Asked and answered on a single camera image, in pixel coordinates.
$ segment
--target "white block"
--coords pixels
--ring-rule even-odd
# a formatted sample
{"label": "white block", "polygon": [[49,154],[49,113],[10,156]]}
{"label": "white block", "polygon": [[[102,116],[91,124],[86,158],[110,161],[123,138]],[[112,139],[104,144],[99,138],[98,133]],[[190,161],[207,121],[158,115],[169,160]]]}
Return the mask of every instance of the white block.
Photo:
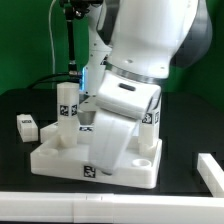
{"label": "white block", "polygon": [[224,172],[211,154],[199,154],[197,169],[213,197],[224,198]]}
{"label": "white block", "polygon": [[18,115],[17,128],[23,142],[38,141],[37,125],[31,115]]}
{"label": "white block", "polygon": [[64,147],[77,144],[79,119],[79,84],[62,83],[57,85],[58,134],[62,136]]}

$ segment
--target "printed label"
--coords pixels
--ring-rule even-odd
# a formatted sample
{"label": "printed label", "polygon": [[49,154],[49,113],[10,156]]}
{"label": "printed label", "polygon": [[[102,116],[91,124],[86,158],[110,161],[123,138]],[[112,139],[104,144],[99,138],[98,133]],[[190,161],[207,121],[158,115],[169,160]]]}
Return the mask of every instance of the printed label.
{"label": "printed label", "polygon": [[147,113],[145,118],[142,120],[143,124],[152,124],[152,114]]}
{"label": "printed label", "polygon": [[32,123],[32,121],[31,120],[23,120],[22,123],[23,124],[30,124],[30,123]]}
{"label": "printed label", "polygon": [[68,117],[68,106],[60,105],[60,115]]}
{"label": "printed label", "polygon": [[84,177],[96,178],[96,169],[91,166],[84,166]]}

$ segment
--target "green background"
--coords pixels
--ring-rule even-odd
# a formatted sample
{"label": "green background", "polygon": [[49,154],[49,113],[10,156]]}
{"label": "green background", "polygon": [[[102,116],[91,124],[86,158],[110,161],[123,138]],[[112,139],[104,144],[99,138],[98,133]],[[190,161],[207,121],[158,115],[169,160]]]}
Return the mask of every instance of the green background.
{"label": "green background", "polygon": [[[52,0],[2,1],[0,7],[0,94],[25,88],[52,73],[48,11]],[[202,96],[224,111],[224,8],[223,0],[207,0],[213,24],[213,41],[206,56],[188,69],[171,68],[165,91]],[[88,61],[88,21],[74,24],[77,63]],[[58,2],[52,28],[56,49],[56,72],[67,71],[66,22]]]}

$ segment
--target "cable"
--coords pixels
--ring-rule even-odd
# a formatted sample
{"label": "cable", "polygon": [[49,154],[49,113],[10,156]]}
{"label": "cable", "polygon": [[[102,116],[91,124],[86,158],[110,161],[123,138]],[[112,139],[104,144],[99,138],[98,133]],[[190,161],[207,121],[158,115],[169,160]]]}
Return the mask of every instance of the cable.
{"label": "cable", "polygon": [[50,41],[51,41],[51,52],[52,52],[52,74],[55,74],[55,51],[54,51],[54,40],[53,40],[53,34],[52,34],[52,28],[51,28],[51,16],[52,16],[52,10],[56,3],[56,0],[52,0],[51,6],[49,9],[48,14],[48,22],[49,22],[49,34],[50,34]]}
{"label": "cable", "polygon": [[34,83],[30,84],[26,88],[27,89],[32,89],[34,86],[38,85],[39,83],[42,83],[42,81],[45,81],[47,79],[56,78],[56,77],[61,77],[61,76],[69,76],[69,74],[68,74],[68,72],[64,72],[64,73],[57,73],[57,74],[53,74],[53,75],[47,75],[47,76],[44,76],[44,77],[36,80]]}

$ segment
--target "small white block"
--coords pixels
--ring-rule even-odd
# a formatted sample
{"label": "small white block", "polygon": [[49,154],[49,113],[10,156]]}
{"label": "small white block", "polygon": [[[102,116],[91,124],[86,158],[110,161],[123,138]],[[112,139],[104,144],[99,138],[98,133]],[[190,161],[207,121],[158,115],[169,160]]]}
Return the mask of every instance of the small white block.
{"label": "small white block", "polygon": [[198,155],[197,169],[213,197],[224,196],[224,172],[211,154]]}
{"label": "small white block", "polygon": [[23,142],[38,141],[37,125],[31,115],[18,115],[17,128]]}

